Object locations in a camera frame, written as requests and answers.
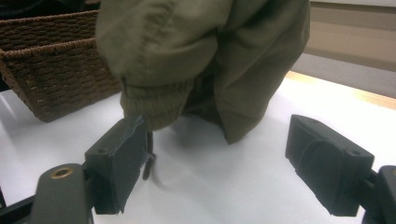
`basket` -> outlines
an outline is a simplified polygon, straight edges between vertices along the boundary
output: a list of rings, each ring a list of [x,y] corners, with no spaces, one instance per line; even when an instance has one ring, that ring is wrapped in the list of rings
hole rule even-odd
[[[0,21],[0,72],[49,122],[120,91],[97,53],[97,11]]]

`basket rim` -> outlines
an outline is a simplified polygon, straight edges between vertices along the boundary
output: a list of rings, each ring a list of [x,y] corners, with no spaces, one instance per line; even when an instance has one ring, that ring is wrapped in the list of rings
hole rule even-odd
[[[40,47],[32,47],[28,49],[15,49],[4,51],[0,49],[0,60],[13,60],[28,58],[34,55],[43,55],[52,52],[62,52],[69,49],[75,49],[78,47],[92,47],[95,46],[95,38],[86,38],[80,40],[73,40],[68,42],[62,42],[57,44],[45,45]]]
[[[11,19],[11,20],[0,20],[0,25],[12,25],[12,24],[24,24],[26,22],[36,22],[36,21],[53,21],[53,19],[67,19],[73,18],[76,16],[84,16],[97,14],[99,10],[90,10],[90,11],[82,11],[82,12],[73,12],[66,13],[60,15],[51,15],[51,16],[38,16],[32,18],[20,18],[20,19]]]

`brass screw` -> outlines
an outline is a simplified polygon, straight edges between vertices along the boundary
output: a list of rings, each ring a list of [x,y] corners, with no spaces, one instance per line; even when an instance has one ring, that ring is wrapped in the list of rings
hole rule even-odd
[[[60,168],[60,169],[56,170],[55,172],[53,172],[50,177],[52,179],[61,179],[61,178],[71,175],[72,173],[73,173],[73,170],[71,168],[63,167],[63,168]]]

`table surface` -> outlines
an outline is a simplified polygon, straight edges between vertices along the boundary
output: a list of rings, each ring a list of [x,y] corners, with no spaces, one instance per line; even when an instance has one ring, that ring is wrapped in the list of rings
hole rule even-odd
[[[119,95],[51,123],[37,120],[12,91],[0,93],[0,186],[7,204],[35,194],[39,176],[84,152],[122,117]],[[157,160],[124,214],[95,223],[361,223],[332,217],[285,158],[291,114],[318,119],[375,154],[374,170],[396,164],[396,111],[352,91],[285,78],[262,122],[227,145],[221,130],[182,117],[154,133]]]

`green jacket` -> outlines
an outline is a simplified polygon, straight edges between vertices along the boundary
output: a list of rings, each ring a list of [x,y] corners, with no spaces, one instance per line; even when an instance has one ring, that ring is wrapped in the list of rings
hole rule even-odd
[[[308,37],[309,0],[102,0],[96,25],[126,118],[154,131],[196,114],[229,143],[261,121]]]

